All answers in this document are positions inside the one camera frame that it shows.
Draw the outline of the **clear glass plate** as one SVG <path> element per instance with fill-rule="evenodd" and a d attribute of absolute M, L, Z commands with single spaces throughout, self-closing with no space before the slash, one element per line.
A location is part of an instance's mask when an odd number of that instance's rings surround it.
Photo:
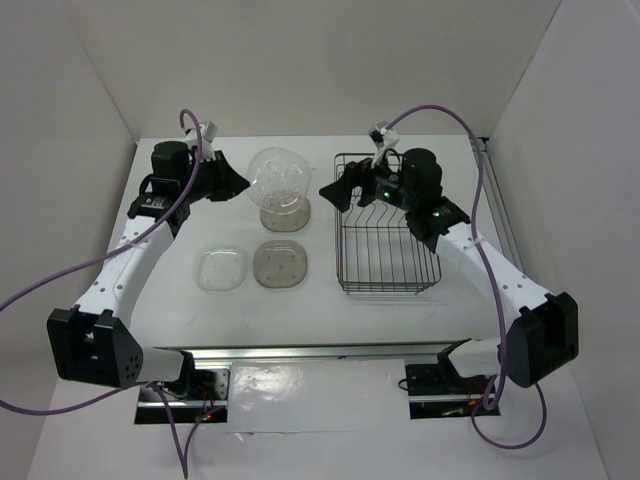
<path fill-rule="evenodd" d="M 195 283 L 207 293 L 234 290 L 247 275 L 247 262 L 247 254 L 239 246 L 216 244 L 206 247 L 195 260 Z"/>
<path fill-rule="evenodd" d="M 259 151 L 247 169 L 247 194 L 261 210 L 291 214 L 302 207 L 311 184 L 312 170 L 298 153 L 270 147 Z"/>

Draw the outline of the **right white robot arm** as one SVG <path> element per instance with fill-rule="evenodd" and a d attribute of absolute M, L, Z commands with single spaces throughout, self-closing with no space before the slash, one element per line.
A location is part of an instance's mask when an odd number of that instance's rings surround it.
<path fill-rule="evenodd" d="M 436 369 L 441 388 L 457 392 L 471 377 L 494 375 L 529 388 L 577 357 L 577 303 L 527 278 L 473 229 L 470 217 L 444 195 L 442 176 L 435 154 L 414 148 L 396 167 L 375 157 L 351 161 L 319 194 L 342 213 L 375 201 L 401 210 L 413 238 L 493 301 L 498 338 L 453 348 Z"/>

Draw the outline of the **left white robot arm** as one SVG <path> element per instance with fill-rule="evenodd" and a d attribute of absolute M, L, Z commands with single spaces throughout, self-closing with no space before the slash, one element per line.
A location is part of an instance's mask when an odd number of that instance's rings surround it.
<path fill-rule="evenodd" d="M 60 378 L 112 388 L 161 382 L 176 399 L 196 390 L 192 354 L 143 347 L 129 327 L 142 290 L 200 200 L 223 202 L 249 182 L 210 142 L 163 141 L 151 154 L 152 171 L 131 203 L 117 255 L 103 263 L 88 290 L 68 309 L 55 309 L 47 333 Z"/>

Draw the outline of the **smoky glass plate far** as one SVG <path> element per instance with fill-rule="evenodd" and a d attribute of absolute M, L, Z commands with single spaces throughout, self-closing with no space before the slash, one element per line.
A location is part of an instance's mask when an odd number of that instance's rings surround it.
<path fill-rule="evenodd" d="M 310 221 L 311 205 L 305 200 L 291 213 L 278 214 L 261 209 L 259 219 L 264 228 L 276 233 L 293 233 L 302 230 Z"/>

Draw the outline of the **smoky glass plate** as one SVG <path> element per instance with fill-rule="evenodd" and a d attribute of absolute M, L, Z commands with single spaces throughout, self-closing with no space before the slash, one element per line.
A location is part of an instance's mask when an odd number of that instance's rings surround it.
<path fill-rule="evenodd" d="M 268 289 L 289 289 L 307 276 L 308 256 L 304 247 L 292 240 L 263 243 L 253 257 L 255 280 Z"/>
<path fill-rule="evenodd" d="M 264 228 L 276 233 L 293 233 L 302 230 L 310 221 L 311 205 L 305 200 L 291 213 L 278 214 L 261 209 L 259 219 Z"/>

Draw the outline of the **smoky glass plate near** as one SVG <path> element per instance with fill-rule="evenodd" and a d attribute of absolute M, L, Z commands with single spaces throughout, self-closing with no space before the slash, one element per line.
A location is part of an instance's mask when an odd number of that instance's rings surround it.
<path fill-rule="evenodd" d="M 268 289 L 289 289 L 307 276 L 308 256 L 304 247 L 292 240 L 263 243 L 253 257 L 255 280 Z"/>

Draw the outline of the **aluminium rail front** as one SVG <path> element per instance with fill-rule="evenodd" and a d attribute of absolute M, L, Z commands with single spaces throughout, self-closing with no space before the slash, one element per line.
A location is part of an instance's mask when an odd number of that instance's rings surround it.
<path fill-rule="evenodd" d="M 400 358 L 412 361 L 436 357 L 445 349 L 485 351 L 497 349 L 497 340 L 458 340 L 439 342 L 360 343 L 360 344 L 301 344 L 267 346 L 209 346 L 165 347 L 169 351 L 190 353 L 199 364 L 230 364 L 236 361 L 285 362 L 319 360 L 364 360 Z"/>

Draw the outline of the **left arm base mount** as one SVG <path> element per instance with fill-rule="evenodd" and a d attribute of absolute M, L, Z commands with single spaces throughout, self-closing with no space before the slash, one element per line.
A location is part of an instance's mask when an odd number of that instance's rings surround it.
<path fill-rule="evenodd" d="M 231 371 L 228 366 L 199 369 L 189 387 L 160 383 L 159 394 L 151 386 L 139 389 L 135 425 L 168 425 L 165 403 L 176 425 L 223 424 L 228 420 Z"/>

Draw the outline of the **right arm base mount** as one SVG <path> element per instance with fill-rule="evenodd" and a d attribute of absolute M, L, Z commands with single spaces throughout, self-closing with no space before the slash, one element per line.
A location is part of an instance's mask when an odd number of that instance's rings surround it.
<path fill-rule="evenodd" d="M 409 363 L 405 376 L 397 386 L 406 392 L 409 413 L 416 419 L 450 419 L 478 416 L 499 416 L 500 409 L 486 410 L 483 400 L 489 378 L 485 375 L 461 377 L 449 355 L 462 341 L 453 343 L 436 354 L 433 363 Z"/>

